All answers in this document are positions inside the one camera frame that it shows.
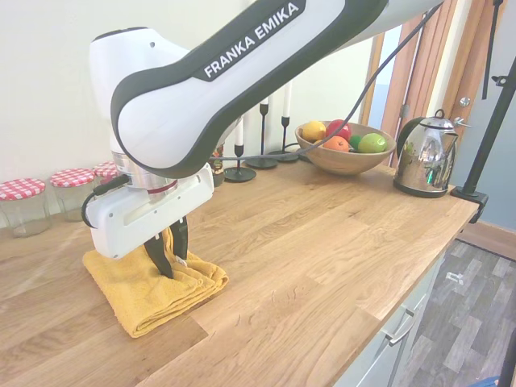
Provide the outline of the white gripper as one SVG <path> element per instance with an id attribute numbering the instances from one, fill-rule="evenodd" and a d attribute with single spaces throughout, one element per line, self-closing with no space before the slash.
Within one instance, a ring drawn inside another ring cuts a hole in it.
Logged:
<path id="1" fill-rule="evenodd" d="M 170 226 L 173 254 L 187 260 L 189 229 L 185 216 L 210 200 L 213 192 L 208 164 L 193 176 L 178 180 L 172 191 L 159 199 L 151 198 L 145 189 L 118 188 L 86 207 L 94 247 L 102 256 L 122 258 L 144 244 L 159 273 L 173 278 L 160 232 Z"/>

